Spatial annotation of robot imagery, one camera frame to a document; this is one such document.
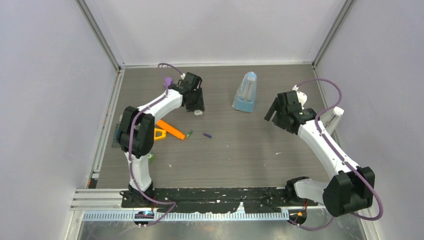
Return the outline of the white remote control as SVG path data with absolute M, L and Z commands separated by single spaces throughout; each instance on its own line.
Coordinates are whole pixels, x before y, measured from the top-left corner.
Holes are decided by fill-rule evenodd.
M 203 111 L 198 109 L 198 110 L 195 110 L 193 113 L 195 116 L 200 116 L 203 114 Z

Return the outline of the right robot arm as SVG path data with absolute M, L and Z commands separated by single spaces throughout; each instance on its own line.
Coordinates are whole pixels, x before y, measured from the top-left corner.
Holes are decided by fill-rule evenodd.
M 285 198 L 291 205 L 303 200 L 323 204 L 333 217 L 351 214 L 373 204 L 375 173 L 347 156 L 324 129 L 311 108 L 303 108 L 295 90 L 277 94 L 264 119 L 299 136 L 313 151 L 328 174 L 328 182 L 309 177 L 287 181 Z

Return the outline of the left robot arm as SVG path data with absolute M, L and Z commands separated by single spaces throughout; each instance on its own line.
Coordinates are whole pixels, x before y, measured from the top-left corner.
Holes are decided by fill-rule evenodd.
M 149 172 L 149 158 L 155 137 L 155 126 L 171 111 L 184 107 L 188 112 L 204 111 L 203 80 L 187 72 L 173 83 L 164 80 L 164 92 L 154 100 L 139 107 L 125 108 L 116 140 L 124 152 L 129 169 L 128 190 L 122 196 L 137 206 L 148 207 L 155 191 Z

